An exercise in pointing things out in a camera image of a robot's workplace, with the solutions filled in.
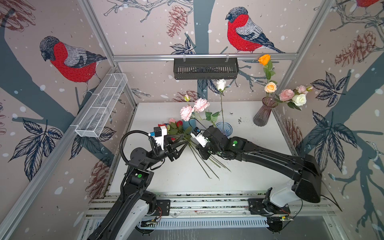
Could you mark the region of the pink carnation stem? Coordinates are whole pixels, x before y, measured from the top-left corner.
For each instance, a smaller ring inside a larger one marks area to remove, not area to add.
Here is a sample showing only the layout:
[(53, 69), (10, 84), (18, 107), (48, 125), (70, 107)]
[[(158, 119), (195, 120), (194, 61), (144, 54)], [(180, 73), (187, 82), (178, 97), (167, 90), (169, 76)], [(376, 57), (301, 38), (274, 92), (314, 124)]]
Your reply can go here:
[(313, 90), (312, 86), (298, 86), (294, 90), (291, 89), (285, 89), (283, 90), (279, 95), (279, 100), (281, 102), (289, 102), (294, 95), (300, 95), (300, 94), (308, 94)]

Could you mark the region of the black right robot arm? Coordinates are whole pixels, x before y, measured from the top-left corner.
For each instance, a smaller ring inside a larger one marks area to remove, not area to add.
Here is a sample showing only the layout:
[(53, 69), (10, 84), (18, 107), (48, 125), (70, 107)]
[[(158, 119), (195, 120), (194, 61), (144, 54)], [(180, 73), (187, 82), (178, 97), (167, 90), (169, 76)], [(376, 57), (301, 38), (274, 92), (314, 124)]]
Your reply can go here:
[(288, 204), (297, 200), (315, 204), (321, 201), (321, 171), (313, 156), (281, 154), (240, 137), (228, 138), (213, 126), (205, 131), (194, 128), (191, 136), (198, 141), (196, 149), (204, 160), (217, 155), (224, 160), (257, 164), (290, 178), (285, 184), (269, 188), (263, 200), (249, 202), (252, 214), (270, 217), (287, 212)]

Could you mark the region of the blue purple glass vase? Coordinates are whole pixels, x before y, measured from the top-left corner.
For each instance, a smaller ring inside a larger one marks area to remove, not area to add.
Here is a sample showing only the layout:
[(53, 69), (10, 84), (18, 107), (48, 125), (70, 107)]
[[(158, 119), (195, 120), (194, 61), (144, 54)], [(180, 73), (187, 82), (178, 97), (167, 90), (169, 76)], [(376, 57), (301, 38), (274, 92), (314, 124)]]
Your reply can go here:
[(227, 122), (218, 122), (216, 127), (226, 136), (229, 137), (233, 133), (232, 126)]

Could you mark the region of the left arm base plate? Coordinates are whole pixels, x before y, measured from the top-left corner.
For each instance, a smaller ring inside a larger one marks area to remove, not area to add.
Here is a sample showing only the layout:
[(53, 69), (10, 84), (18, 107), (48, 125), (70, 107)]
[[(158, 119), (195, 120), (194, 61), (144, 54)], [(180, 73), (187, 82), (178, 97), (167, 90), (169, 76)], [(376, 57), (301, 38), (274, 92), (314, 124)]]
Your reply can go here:
[(149, 211), (147, 216), (169, 216), (170, 214), (170, 200), (156, 200), (156, 202), (151, 202), (149, 204)]

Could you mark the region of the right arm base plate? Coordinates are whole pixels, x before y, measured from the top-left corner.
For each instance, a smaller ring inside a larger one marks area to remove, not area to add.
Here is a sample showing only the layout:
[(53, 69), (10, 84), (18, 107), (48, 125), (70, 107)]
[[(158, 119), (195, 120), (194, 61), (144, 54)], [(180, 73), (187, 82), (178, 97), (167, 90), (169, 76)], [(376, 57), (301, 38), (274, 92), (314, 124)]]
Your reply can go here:
[(291, 211), (288, 205), (284, 207), (275, 206), (272, 203), (264, 202), (264, 199), (248, 199), (249, 211), (251, 215), (271, 217), (274, 215), (290, 215)]

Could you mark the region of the white rose stem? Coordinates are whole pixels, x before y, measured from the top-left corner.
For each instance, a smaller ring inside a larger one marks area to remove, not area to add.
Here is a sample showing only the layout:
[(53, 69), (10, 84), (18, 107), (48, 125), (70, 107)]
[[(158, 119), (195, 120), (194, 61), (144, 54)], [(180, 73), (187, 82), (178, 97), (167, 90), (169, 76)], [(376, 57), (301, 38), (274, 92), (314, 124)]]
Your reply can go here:
[(227, 81), (225, 79), (220, 79), (216, 81), (217, 90), (220, 92), (220, 101), (221, 101), (221, 115), (222, 115), (222, 122), (225, 123), (224, 119), (224, 109), (223, 109), (223, 95), (224, 91), (226, 90), (226, 83)]
[(301, 110), (301, 106), (307, 103), (306, 94), (294, 95), (293, 98), (288, 102), (288, 107), (291, 109)]

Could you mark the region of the mauve glass vase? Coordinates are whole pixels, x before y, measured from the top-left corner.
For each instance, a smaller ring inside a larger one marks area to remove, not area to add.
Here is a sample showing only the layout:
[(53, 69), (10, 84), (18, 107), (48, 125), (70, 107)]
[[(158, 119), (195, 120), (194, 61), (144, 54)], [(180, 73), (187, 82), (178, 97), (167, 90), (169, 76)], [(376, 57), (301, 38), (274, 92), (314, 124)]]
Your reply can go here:
[(259, 127), (264, 127), (268, 123), (272, 110), (278, 105), (271, 97), (263, 98), (262, 103), (262, 107), (253, 118), (254, 124)]

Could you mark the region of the orange rose stem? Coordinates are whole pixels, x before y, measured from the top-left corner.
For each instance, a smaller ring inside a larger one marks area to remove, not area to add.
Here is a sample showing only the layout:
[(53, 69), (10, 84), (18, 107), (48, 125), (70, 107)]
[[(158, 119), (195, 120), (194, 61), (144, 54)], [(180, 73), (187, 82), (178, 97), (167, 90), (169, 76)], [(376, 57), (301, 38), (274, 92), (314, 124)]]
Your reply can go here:
[(265, 92), (267, 94), (267, 97), (271, 94), (273, 94), (277, 90), (277, 83), (275, 81), (272, 81), (272, 77), (276, 74), (274, 71), (274, 66), (271, 61), (271, 56), (266, 54), (261, 56), (258, 59), (259, 63), (263, 65), (263, 70), (266, 75), (266, 79), (268, 80), (267, 84), (265, 85)]

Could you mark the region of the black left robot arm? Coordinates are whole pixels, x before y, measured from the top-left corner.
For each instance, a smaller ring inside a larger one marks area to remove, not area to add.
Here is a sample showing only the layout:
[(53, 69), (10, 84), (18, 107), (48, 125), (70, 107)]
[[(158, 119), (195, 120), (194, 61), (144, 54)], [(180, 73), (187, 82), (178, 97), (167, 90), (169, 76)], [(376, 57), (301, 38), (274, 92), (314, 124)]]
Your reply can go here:
[[(148, 137), (151, 151), (135, 148), (127, 158), (124, 154), (126, 138), (131, 134), (142, 134)], [(123, 135), (119, 151), (127, 165), (127, 171), (120, 185), (120, 196), (110, 209), (104, 220), (88, 236), (89, 240), (126, 240), (137, 224), (147, 214), (157, 208), (156, 194), (147, 190), (150, 185), (155, 166), (163, 163), (166, 158), (171, 161), (180, 157), (188, 142), (183, 135), (165, 136), (162, 144), (157, 144), (154, 137), (144, 131), (130, 131)]]

